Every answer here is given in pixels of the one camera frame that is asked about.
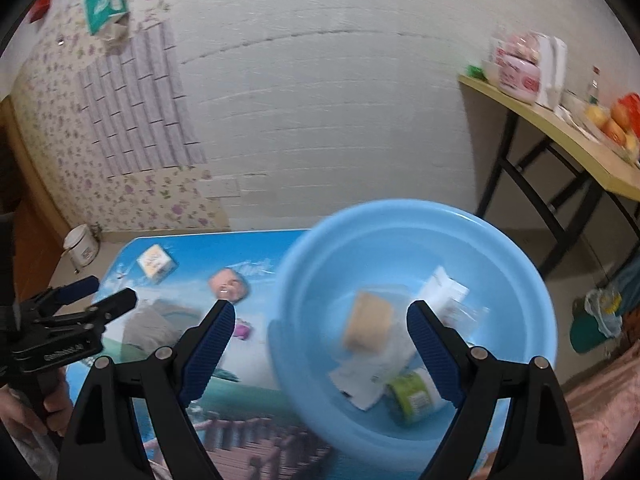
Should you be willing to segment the white rice cooker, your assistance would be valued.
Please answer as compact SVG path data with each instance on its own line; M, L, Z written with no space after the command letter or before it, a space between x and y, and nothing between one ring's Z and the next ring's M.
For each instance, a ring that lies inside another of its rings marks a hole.
M99 255L100 238L101 228L98 224L93 226L80 224L67 233L63 240L63 248L70 257L70 263L76 274L93 263L93 260Z

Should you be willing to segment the bag of oranges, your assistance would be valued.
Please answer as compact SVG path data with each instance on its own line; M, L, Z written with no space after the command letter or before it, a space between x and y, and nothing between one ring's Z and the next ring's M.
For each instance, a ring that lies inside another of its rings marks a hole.
M610 108L589 104L580 116L585 129L628 164L639 161L639 95L628 93Z

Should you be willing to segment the clear toothpick box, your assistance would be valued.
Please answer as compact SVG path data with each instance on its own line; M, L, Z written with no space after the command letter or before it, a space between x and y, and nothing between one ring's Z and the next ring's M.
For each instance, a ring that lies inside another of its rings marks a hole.
M393 356L410 361L416 353L407 330L408 288L363 287L355 294L342 335L342 347L362 356Z

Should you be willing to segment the small pink white toy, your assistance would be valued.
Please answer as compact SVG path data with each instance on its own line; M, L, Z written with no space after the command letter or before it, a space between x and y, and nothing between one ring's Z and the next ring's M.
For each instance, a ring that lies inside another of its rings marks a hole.
M242 320L242 318L239 318L235 322L232 337L242 341L247 341L250 339L250 336L253 335L253 332L254 332L253 325L250 324L250 322L247 322L245 320Z

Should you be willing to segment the white sachet in basin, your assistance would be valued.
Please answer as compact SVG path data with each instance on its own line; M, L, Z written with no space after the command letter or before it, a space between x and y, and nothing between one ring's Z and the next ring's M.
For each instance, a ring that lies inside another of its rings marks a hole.
M425 301L442 324L458 328L465 316L462 300L468 293L467 287L450 278L445 269L438 266L416 294L416 300Z

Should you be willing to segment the green small box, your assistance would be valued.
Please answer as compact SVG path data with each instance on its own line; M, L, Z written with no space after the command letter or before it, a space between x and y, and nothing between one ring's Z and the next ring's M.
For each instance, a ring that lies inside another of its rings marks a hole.
M479 79L479 80L485 80L485 73L484 70L481 67L475 66L475 65L468 65L466 66L466 70L465 70L466 76L474 78L474 79Z

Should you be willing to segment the pink earbud case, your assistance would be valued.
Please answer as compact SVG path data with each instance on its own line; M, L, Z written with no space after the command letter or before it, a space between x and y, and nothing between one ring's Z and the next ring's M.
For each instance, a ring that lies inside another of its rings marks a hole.
M208 284L217 300L237 304L248 295L248 286L244 278L230 268L219 270L208 279Z

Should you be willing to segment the white paper packet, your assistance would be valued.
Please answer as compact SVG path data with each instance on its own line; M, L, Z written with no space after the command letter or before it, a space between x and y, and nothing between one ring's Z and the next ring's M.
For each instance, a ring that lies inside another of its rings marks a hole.
M335 388L360 411L367 411L382 398L385 385L402 370L393 356L354 356L332 372Z

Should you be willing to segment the yellow white tissue pack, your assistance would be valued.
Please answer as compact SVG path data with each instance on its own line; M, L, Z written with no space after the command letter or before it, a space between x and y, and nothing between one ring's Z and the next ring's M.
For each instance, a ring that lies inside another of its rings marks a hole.
M137 263L145 277L154 284L163 281L177 266L175 260L160 244L146 248L137 258Z

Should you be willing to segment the green hat on floor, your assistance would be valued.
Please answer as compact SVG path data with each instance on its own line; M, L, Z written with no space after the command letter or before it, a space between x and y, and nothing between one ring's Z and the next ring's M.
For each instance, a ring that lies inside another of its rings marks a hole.
M570 324L570 345L578 354L585 354L611 339L600 331L597 319L584 308L574 311Z

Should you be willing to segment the green lidded jar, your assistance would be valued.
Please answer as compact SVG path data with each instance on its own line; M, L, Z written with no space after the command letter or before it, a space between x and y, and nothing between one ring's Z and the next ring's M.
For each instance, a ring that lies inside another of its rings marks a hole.
M385 387L385 402L390 416L401 426L414 425L448 404L424 366L392 379Z

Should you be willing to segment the blue plastic basin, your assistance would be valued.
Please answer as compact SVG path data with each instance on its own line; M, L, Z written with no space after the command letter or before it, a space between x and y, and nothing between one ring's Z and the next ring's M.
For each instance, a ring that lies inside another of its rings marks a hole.
M472 344L496 358L556 358L552 301L533 263L491 224L424 200L378 200L344 209L304 233L276 273L276 314L268 338L277 381L295 413L334 454L328 479L414 479L432 458L454 408L446 405L410 425L383 403L355 408L330 375L349 360L343 344L360 292L388 301L394 333L427 281L445 272L463 285L462 304L484 318Z

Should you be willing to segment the green white hanging pack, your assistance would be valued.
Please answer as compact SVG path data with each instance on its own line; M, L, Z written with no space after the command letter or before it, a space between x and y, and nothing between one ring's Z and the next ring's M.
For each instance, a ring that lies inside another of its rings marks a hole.
M91 36L107 44L125 38L129 21L127 0L85 0L84 7Z

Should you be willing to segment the yellow side table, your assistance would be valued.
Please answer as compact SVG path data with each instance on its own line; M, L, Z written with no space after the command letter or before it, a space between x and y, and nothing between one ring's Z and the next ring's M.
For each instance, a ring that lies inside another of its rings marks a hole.
M508 176L555 239L555 245L538 266L543 278L548 278L573 249L603 197L611 200L631 231L639 233L638 212L630 212L622 203L624 198L634 203L639 201L638 168L623 162L603 145L587 140L551 110L513 99L487 82L465 74L458 76L458 83L506 109L499 147L475 214L484 217L500 177ZM540 131L542 139L517 162L510 162L512 143L521 122ZM551 200L544 200L525 177L526 169L546 153L573 175Z

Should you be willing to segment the white wall socket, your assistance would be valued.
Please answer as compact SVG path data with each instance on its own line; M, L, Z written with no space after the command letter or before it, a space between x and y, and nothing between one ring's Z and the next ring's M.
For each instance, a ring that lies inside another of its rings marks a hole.
M205 198L238 198L241 196L238 179L232 176L202 179L196 182L196 188Z

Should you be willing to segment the glass bottle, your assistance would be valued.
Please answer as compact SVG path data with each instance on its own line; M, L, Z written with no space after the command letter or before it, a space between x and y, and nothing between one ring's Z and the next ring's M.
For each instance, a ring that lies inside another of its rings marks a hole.
M599 78L600 70L597 68L597 66L593 66L590 76L590 83L588 84L587 88L586 101L588 104L597 105L599 103Z

